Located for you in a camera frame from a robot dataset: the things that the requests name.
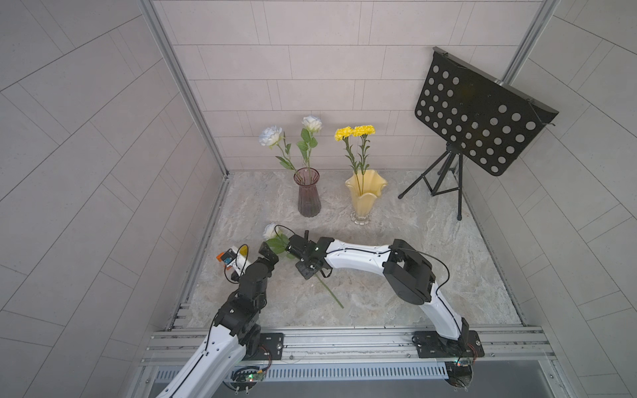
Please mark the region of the yellow carnation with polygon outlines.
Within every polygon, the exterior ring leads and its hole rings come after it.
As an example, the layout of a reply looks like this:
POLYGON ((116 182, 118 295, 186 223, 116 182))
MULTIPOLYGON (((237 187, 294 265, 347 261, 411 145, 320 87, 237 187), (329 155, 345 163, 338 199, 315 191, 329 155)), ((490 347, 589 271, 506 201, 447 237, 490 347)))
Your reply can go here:
POLYGON ((350 166, 353 170, 354 181, 356 182, 355 187, 357 188, 357 192, 361 192, 361 179, 358 177, 358 172, 361 170, 361 161, 357 159, 357 155, 353 150, 353 145, 350 143, 350 138, 352 136, 356 136, 356 129, 350 126, 338 129, 334 135, 334 138, 337 142, 343 142, 344 148, 346 151, 346 158, 350 162, 350 166))
POLYGON ((366 171, 369 168, 368 164, 368 149, 370 149, 369 136, 376 134, 376 129, 373 125, 357 126, 353 129, 353 136, 360 138, 359 150, 358 150, 358 171, 364 177, 366 171))

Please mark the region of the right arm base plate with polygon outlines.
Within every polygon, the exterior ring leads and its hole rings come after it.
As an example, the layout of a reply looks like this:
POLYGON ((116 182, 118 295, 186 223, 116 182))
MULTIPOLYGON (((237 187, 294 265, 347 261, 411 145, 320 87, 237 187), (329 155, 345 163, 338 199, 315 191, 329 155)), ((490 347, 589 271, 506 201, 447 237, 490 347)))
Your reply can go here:
POLYGON ((484 348, 474 330, 462 333, 459 341, 443 338, 433 331, 416 331, 411 342, 416 347, 419 358, 484 357, 484 348))

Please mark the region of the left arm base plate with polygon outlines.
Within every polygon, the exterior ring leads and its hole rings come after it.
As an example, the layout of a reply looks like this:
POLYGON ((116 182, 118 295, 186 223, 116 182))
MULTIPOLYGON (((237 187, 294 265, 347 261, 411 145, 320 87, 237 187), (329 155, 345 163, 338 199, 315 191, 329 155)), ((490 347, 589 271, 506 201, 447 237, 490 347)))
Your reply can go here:
POLYGON ((285 335, 283 333, 261 333, 247 345, 245 361, 279 361, 282 358, 285 335))

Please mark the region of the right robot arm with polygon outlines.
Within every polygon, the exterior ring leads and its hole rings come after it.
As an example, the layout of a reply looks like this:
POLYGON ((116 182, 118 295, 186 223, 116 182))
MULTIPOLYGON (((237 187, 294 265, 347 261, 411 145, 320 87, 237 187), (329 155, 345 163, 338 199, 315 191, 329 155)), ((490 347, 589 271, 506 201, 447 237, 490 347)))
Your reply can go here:
POLYGON ((292 235, 286 250, 299 260, 296 267, 307 280, 323 270, 341 269, 385 277, 400 299, 423 311, 440 338, 467 344, 468 323, 440 292, 431 262, 404 240, 396 239, 391 245, 355 245, 331 237, 313 242, 292 235))

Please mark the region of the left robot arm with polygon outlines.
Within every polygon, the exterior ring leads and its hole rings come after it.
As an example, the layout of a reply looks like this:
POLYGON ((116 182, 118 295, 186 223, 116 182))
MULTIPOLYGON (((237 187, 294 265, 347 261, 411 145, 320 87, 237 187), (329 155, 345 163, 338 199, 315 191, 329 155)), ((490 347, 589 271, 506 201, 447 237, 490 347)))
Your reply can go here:
POLYGON ((160 397, 211 397, 235 365, 259 348, 257 320, 267 304, 268 278, 279 261, 266 242, 259 254, 240 276, 238 289, 217 311, 202 345, 160 397))

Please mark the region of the white rose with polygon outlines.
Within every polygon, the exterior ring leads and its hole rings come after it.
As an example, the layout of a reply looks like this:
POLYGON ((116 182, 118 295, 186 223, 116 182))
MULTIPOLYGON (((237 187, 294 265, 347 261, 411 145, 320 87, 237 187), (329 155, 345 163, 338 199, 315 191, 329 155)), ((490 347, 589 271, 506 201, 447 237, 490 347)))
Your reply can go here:
POLYGON ((297 143, 297 147, 300 150, 304 168, 311 168, 310 157, 312 150, 318 145, 316 135, 323 129, 323 123, 320 118, 309 115, 303 118, 302 124, 301 139, 297 143))
POLYGON ((286 170, 294 172, 295 182, 305 184, 305 177, 300 169, 296 168, 291 158, 291 144, 287 143, 285 131, 281 127, 271 126, 264 129, 259 136, 259 143, 269 149, 277 148, 281 154, 276 155, 279 164, 286 170))
MULTIPOLYGON (((278 225, 275 223, 270 223, 265 227, 263 238, 269 247, 275 252, 277 255, 285 252, 285 247, 287 246, 287 242, 289 240, 288 236, 278 231, 278 225)), ((319 276, 315 276, 316 280, 320 282, 320 284, 328 291, 330 296, 335 300, 337 305, 344 309, 344 305, 337 298, 337 296, 333 293, 333 291, 326 285, 323 281, 323 278, 319 276)))

